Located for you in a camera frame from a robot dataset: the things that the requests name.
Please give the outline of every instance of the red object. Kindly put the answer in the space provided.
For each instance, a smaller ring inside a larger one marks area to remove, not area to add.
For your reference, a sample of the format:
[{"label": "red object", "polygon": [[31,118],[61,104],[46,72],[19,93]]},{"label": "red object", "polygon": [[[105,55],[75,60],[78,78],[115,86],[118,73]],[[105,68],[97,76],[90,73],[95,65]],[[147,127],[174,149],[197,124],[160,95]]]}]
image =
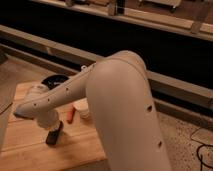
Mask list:
[{"label": "red object", "polygon": [[68,124],[71,124],[73,122],[74,114],[75,114],[75,108],[74,108],[73,104],[71,104],[70,110],[67,113],[67,123]]}]

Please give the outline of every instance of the small cup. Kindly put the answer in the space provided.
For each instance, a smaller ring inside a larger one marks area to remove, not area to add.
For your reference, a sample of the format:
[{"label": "small cup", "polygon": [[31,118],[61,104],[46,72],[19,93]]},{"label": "small cup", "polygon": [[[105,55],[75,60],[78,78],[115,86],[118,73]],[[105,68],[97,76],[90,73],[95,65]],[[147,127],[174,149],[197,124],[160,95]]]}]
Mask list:
[{"label": "small cup", "polygon": [[73,103],[73,106],[76,109],[76,111],[79,112],[80,117],[82,119],[87,119],[87,118],[90,117],[88,103],[87,103],[87,99],[86,98],[78,100],[78,101],[75,101]]}]

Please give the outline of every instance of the wooden cutting board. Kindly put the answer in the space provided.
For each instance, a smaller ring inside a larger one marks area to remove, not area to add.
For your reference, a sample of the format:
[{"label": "wooden cutting board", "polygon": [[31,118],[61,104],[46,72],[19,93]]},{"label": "wooden cutting board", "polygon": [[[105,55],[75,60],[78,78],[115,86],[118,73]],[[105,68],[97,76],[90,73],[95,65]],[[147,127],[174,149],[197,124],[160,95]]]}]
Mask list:
[{"label": "wooden cutting board", "polygon": [[[12,111],[34,83],[17,86]],[[11,114],[0,156],[0,170],[58,171],[106,159],[91,120],[85,121],[75,115],[71,125],[66,123],[69,106],[57,108],[64,128],[54,147],[45,144],[48,132],[39,128],[35,121],[17,119]]]}]

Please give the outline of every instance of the floor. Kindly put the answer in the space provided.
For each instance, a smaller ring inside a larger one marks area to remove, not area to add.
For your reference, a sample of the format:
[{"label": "floor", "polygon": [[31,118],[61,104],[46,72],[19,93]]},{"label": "floor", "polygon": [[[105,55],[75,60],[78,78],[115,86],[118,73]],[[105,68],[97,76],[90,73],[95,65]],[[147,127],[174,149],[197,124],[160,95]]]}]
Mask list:
[{"label": "floor", "polygon": [[[49,70],[14,57],[9,57],[6,62],[0,65],[0,107],[2,107],[4,103],[10,103],[14,89],[18,83],[42,80],[52,74],[54,73]],[[193,115],[200,117],[200,125],[205,125],[206,120],[213,123],[213,120],[208,117],[200,116],[197,113],[190,111],[189,113],[191,114],[191,118],[188,121],[177,119],[172,116],[172,113],[158,113],[159,122],[174,171],[199,171],[201,165],[196,156],[197,147],[200,145],[198,141],[205,144],[213,144],[213,133],[211,131],[213,130],[213,124],[210,129],[204,129],[190,122],[190,120],[193,119]],[[213,149],[202,148],[201,153],[205,163],[213,165]],[[101,161],[78,168],[68,169],[67,171],[109,170],[107,161]],[[203,171],[212,171],[212,169],[203,166]]]}]

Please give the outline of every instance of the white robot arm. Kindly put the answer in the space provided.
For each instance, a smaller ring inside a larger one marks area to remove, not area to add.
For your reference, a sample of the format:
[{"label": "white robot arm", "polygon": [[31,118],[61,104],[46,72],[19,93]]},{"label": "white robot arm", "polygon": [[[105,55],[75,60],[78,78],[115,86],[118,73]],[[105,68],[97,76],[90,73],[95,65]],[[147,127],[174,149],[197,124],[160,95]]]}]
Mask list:
[{"label": "white robot arm", "polygon": [[112,171],[172,170],[146,67],[137,54],[118,52],[53,90],[40,89],[28,93],[16,116],[37,118],[49,127],[58,120],[54,108],[87,97]]}]

